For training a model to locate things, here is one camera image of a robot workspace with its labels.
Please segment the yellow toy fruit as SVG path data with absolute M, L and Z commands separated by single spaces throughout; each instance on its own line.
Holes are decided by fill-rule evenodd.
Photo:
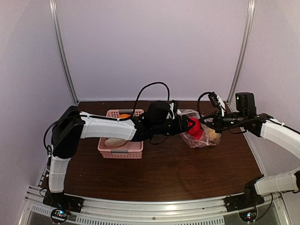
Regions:
M 220 138 L 221 138 L 221 134 L 220 133 L 216 133 L 216 131 L 214 129 L 209 128 L 209 142 L 210 143 L 219 143 Z

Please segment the red toy fruit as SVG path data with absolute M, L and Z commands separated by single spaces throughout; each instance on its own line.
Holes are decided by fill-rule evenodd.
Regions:
M 190 135 L 194 140 L 200 140 L 203 135 L 203 129 L 197 118 L 189 117 L 187 134 Z

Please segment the clear zip top bag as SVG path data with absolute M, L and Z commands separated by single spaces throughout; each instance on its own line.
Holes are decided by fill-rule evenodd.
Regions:
M 181 133 L 183 141 L 190 148 L 204 148 L 207 146 L 218 145 L 221 141 L 221 134 L 199 122 L 199 113 L 192 109 L 178 109 L 178 115 L 186 115 L 195 122 L 189 131 Z

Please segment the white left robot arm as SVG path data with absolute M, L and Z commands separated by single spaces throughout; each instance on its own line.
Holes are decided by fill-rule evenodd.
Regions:
M 126 118 L 114 118 L 81 112 L 70 106 L 48 130 L 51 135 L 51 163 L 48 188 L 49 200 L 57 208 L 67 204 L 64 180 L 70 159 L 76 154 L 79 141 L 85 138 L 117 138 L 130 142 L 150 140 L 156 135 L 166 137 L 185 133 L 196 122 L 177 113 L 177 101 L 155 101 L 139 116 L 136 109 Z

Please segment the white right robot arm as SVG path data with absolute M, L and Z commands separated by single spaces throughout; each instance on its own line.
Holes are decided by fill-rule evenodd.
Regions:
M 240 203 L 250 207 L 265 194 L 275 192 L 299 192 L 300 133 L 272 116 L 262 113 L 228 112 L 200 119 L 202 124 L 217 133 L 242 128 L 251 134 L 255 145 L 255 156 L 266 169 L 261 178 L 249 182 Z

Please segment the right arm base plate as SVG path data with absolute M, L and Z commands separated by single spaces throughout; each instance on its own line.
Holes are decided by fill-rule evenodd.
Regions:
M 264 197 L 261 195 L 255 197 L 254 199 L 246 198 L 244 194 L 228 195 L 226 198 L 224 198 L 227 212 L 255 207 L 257 205 L 263 204 L 264 202 Z

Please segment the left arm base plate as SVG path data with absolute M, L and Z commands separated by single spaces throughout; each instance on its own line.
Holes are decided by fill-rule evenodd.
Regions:
M 53 208 L 63 209 L 68 212 L 80 213 L 84 199 L 62 193 L 52 193 L 47 191 L 43 199 L 43 204 Z

